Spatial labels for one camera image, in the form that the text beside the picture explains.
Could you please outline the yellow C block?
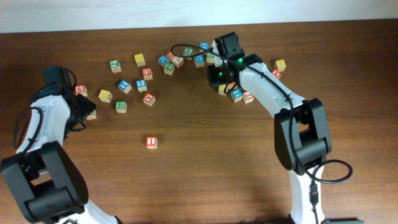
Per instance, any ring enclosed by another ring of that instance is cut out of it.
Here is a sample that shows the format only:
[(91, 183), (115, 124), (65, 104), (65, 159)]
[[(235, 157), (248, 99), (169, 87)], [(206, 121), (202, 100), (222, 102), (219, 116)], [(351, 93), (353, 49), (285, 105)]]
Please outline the yellow C block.
[(220, 86), (218, 87), (218, 93), (219, 93), (220, 95), (226, 95), (227, 92), (228, 92), (228, 86), (227, 86), (227, 84), (223, 84), (223, 85), (220, 85)]

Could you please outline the red I block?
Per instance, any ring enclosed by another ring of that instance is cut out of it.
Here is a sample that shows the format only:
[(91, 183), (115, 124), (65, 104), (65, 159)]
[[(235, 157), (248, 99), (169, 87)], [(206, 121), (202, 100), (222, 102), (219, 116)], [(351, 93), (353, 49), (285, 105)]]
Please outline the red I block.
[(158, 147), (158, 140), (154, 136), (146, 137), (146, 147), (148, 149), (157, 149)]

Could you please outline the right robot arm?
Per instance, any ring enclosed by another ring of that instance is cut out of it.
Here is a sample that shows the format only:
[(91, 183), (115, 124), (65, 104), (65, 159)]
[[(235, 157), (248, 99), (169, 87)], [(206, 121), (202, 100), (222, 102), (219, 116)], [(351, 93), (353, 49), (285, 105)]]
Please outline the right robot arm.
[(261, 103), (274, 119), (274, 148), (288, 170), (292, 188), (292, 223), (321, 223), (322, 172), (331, 151), (328, 122), (322, 102), (290, 91), (256, 54), (245, 54), (236, 33), (216, 38), (208, 66), (211, 86), (235, 82)]

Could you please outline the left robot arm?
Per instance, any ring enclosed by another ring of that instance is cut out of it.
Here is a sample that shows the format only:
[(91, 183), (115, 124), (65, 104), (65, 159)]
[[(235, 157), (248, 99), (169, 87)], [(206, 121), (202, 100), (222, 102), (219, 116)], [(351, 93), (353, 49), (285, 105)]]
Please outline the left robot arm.
[(46, 68), (44, 82), (24, 111), (30, 118), (14, 138), (16, 154), (1, 161), (19, 209), (30, 223), (119, 224), (89, 199), (83, 176), (63, 148), (68, 133), (80, 131), (78, 124), (86, 128), (83, 122), (96, 105), (74, 93), (76, 76), (65, 67)]

